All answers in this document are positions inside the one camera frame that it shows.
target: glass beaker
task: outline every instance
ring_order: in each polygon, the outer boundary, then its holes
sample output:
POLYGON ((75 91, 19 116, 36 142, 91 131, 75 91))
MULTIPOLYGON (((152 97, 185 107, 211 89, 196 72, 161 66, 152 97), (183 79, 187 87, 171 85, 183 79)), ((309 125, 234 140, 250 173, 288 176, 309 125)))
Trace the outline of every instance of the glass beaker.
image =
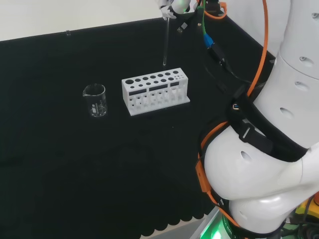
POLYGON ((93 117, 101 117, 106 114, 105 87, 101 84, 92 84, 85 87, 83 97, 86 98, 89 114, 93 117))

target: black cloth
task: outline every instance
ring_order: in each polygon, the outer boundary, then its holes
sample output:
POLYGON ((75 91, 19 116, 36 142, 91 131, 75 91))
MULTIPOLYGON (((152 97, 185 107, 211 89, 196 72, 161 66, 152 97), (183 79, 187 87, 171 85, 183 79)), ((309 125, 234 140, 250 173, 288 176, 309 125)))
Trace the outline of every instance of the black cloth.
MULTIPOLYGON (((167 69, 182 68, 191 101, 135 117, 121 79, 163 70, 163 19, 0 42, 0 238, 137 239, 210 212, 196 141, 230 99, 217 81, 242 83, 209 60, 197 22, 183 34, 171 23, 167 69), (88 116, 91 83, 106 87, 103 119, 88 116)), ((230 19, 206 31, 253 79, 261 46, 230 19)))

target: test tube rack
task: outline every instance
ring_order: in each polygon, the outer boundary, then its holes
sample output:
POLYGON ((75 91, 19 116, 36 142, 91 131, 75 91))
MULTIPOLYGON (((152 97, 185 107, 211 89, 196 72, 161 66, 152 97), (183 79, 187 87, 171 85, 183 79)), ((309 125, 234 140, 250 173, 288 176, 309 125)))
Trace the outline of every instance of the test tube rack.
POLYGON ((181 68, 122 80, 123 100, 130 115, 190 102, 188 78, 181 68))

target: white wall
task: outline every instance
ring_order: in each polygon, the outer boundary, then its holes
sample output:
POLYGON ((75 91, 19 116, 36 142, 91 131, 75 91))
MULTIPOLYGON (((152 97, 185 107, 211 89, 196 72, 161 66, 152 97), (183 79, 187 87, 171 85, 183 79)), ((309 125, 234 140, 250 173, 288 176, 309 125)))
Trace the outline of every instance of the white wall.
POLYGON ((157 17, 154 0, 0 0, 0 41, 157 17))
MULTIPOLYGON (((263 44, 262 0, 224 0, 228 15, 263 44)), ((267 0, 269 51, 276 55, 290 0, 267 0)), ((0 0, 0 41, 161 17, 155 0, 0 0)))

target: white robot body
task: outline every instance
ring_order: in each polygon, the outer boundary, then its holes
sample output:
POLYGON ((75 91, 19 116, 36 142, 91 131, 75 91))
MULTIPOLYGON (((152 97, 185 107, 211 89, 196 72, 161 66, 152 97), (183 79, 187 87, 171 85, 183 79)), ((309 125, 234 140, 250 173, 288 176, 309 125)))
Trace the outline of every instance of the white robot body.
POLYGON ((205 172, 230 200, 234 220, 256 233, 275 231, 319 191, 319 1, 292 0, 285 39, 254 104, 280 131, 309 148, 288 163, 262 153, 228 127, 208 146, 205 172))

